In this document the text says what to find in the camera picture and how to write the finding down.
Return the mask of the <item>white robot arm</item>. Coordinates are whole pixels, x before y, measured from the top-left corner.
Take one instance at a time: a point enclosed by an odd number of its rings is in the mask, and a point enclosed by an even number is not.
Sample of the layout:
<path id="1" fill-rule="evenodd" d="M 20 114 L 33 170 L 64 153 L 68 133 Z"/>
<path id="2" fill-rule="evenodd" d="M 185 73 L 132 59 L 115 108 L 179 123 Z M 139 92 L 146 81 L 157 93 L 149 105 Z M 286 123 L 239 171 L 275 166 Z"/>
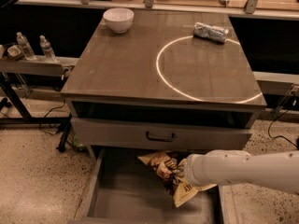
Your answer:
<path id="1" fill-rule="evenodd" d="M 194 187 L 249 183 L 299 194 L 299 152 L 250 155 L 242 150 L 213 150 L 186 158 L 184 174 Z"/>

